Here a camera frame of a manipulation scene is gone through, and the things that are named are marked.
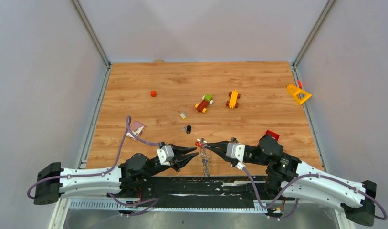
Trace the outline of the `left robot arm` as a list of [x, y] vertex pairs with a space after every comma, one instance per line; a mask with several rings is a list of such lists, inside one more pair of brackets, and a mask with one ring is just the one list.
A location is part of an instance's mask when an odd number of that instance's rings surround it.
[[48, 205], [61, 198], [87, 194], [119, 194], [132, 197], [151, 177], [168, 169], [179, 172], [199, 155], [196, 147], [162, 143], [157, 156], [136, 153], [126, 162], [105, 168], [71, 169], [50, 163], [37, 175], [27, 195], [35, 205]]

